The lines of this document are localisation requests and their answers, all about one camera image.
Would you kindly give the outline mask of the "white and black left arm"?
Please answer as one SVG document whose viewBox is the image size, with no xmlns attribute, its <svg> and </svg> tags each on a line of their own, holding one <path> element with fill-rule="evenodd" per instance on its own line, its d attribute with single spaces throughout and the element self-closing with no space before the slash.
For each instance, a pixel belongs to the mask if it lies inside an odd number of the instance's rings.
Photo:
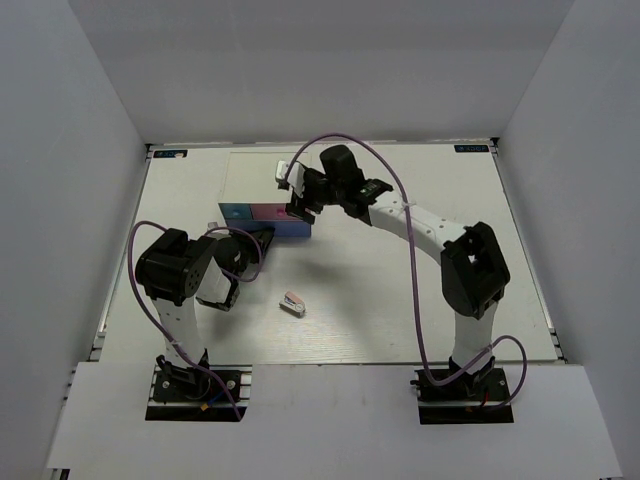
<svg viewBox="0 0 640 480">
<path fill-rule="evenodd" d="M 166 230 L 137 260 L 134 278 L 158 311 L 169 334 L 160 369 L 176 380 L 188 398 L 199 399 L 211 387 L 208 353 L 201 341 L 195 305 L 228 311 L 240 284 L 257 278 L 274 238 L 272 227 L 248 232 L 215 228 L 197 239 L 183 230 Z"/>
</svg>

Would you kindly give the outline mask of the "pink drawer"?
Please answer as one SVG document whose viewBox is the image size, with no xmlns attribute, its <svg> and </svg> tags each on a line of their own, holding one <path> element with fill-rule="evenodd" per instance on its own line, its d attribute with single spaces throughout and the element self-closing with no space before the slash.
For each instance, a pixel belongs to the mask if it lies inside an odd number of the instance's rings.
<svg viewBox="0 0 640 480">
<path fill-rule="evenodd" d="M 285 210 L 284 203 L 255 203 L 251 205 L 252 217 L 256 221 L 294 221 Z"/>
</svg>

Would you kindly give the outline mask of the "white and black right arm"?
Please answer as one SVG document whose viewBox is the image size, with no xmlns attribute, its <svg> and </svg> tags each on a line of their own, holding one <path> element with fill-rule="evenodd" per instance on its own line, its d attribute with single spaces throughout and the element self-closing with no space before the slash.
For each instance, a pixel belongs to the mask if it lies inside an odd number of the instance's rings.
<svg viewBox="0 0 640 480">
<path fill-rule="evenodd" d="M 286 213 L 313 224 L 324 207 L 338 205 L 348 216 L 407 241 L 410 251 L 432 258 L 454 312 L 450 375 L 441 383 L 451 383 L 463 398 L 477 397 L 495 363 L 494 317 L 511 279 L 493 229 L 483 222 L 450 222 L 410 203 L 402 186 L 366 177 L 345 145 L 325 149 L 320 161 L 321 170 L 297 160 L 278 163 L 275 180 L 292 193 Z"/>
</svg>

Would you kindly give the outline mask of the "blue wide drawer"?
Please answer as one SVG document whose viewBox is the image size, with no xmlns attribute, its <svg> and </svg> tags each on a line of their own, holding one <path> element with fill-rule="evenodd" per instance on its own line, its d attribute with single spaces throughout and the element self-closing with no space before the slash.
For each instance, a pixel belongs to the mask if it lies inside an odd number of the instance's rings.
<svg viewBox="0 0 640 480">
<path fill-rule="evenodd" d="M 312 226 L 303 221 L 229 219 L 226 224 L 247 232 L 271 228 L 274 236 L 280 238 L 310 238 L 312 233 Z"/>
</svg>

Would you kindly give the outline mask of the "light blue small drawer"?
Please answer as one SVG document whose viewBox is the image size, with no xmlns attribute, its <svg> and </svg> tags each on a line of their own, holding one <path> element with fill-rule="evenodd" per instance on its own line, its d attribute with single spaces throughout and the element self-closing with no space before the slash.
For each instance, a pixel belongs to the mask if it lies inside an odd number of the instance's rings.
<svg viewBox="0 0 640 480">
<path fill-rule="evenodd" d="M 252 220 L 251 206 L 247 203 L 220 203 L 220 211 L 226 220 Z"/>
</svg>

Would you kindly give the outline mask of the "pink white small stapler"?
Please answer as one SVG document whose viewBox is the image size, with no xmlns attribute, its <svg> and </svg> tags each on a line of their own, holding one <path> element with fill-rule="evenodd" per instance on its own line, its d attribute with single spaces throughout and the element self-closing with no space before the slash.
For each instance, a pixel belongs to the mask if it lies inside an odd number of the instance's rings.
<svg viewBox="0 0 640 480">
<path fill-rule="evenodd" d="M 284 294 L 283 298 L 279 301 L 279 307 L 298 318 L 302 318 L 306 314 L 304 301 L 291 291 L 287 291 Z"/>
</svg>

